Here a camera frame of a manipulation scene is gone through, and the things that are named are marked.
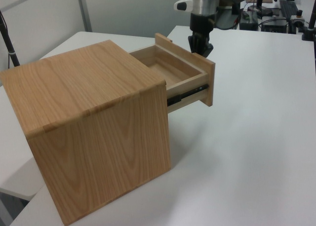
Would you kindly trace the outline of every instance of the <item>wooden box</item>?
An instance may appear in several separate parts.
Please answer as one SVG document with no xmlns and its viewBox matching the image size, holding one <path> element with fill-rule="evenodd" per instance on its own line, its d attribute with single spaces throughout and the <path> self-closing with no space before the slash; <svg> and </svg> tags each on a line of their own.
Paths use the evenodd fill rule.
<svg viewBox="0 0 316 226">
<path fill-rule="evenodd" d="M 69 225 L 170 169 L 167 112 L 211 105 L 214 64 L 156 35 L 131 54 L 105 41 L 0 79 Z"/>
</svg>

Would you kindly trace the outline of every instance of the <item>white tabletop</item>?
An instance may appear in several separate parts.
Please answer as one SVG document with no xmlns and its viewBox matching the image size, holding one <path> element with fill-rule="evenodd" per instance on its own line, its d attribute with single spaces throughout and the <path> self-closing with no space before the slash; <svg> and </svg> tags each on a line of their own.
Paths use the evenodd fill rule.
<svg viewBox="0 0 316 226">
<path fill-rule="evenodd" d="M 178 26 L 169 38 L 189 49 L 190 34 Z M 169 114 L 171 171 L 74 226 L 316 225 L 313 43 L 219 30 L 210 41 L 214 105 Z M 46 186 L 20 225 L 63 225 Z"/>
<path fill-rule="evenodd" d="M 79 32 L 49 52 L 49 57 L 111 39 L 126 51 L 155 43 L 153 38 Z M 31 200 L 44 185 L 5 90 L 0 87 L 0 192 Z"/>
</svg>

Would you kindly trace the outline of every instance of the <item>black cable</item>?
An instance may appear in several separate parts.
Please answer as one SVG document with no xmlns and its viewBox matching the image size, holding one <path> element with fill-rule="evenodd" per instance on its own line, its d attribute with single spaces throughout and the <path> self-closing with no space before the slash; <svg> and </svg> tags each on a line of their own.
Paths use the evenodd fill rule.
<svg viewBox="0 0 316 226">
<path fill-rule="evenodd" d="M 252 4 L 252 8 L 254 8 L 255 7 L 255 0 L 253 0 L 253 4 Z"/>
<path fill-rule="evenodd" d="M 269 23 L 269 22 L 271 22 L 271 21 L 276 21 L 276 20 L 286 20 L 286 21 L 288 21 L 287 19 L 271 19 L 271 20 L 266 20 L 266 21 L 264 21 L 264 22 L 261 22 L 260 24 L 258 24 L 258 26 L 263 25 L 263 24 L 265 24 L 265 23 Z"/>
<path fill-rule="evenodd" d="M 2 20 L 3 20 L 3 22 L 4 22 L 6 31 L 8 31 L 8 26 L 6 25 L 6 21 L 5 21 L 4 17 L 3 17 L 3 15 L 2 15 L 1 11 L 0 11 L 0 16 L 1 16 Z"/>
<path fill-rule="evenodd" d="M 14 64 L 14 66 L 15 67 L 19 66 L 20 63 L 19 63 L 19 60 L 18 60 L 16 53 L 14 51 L 14 47 L 12 45 L 12 42 L 11 42 L 11 39 L 10 39 L 10 36 L 8 33 L 8 27 L 7 27 L 6 21 L 4 19 L 4 16 L 2 15 L 1 11 L 0 11 L 0 33 L 3 37 L 5 46 L 8 49 L 9 56 L 11 57 L 11 60 Z"/>
</svg>

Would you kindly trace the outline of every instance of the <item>wooden drawer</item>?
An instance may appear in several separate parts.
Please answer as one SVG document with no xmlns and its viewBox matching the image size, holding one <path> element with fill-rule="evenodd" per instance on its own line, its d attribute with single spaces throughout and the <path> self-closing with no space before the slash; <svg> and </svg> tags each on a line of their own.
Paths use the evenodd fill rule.
<svg viewBox="0 0 316 226">
<path fill-rule="evenodd" d="M 215 63 L 156 34 L 156 43 L 130 54 L 166 81 L 168 112 L 201 100 L 212 106 Z"/>
</svg>

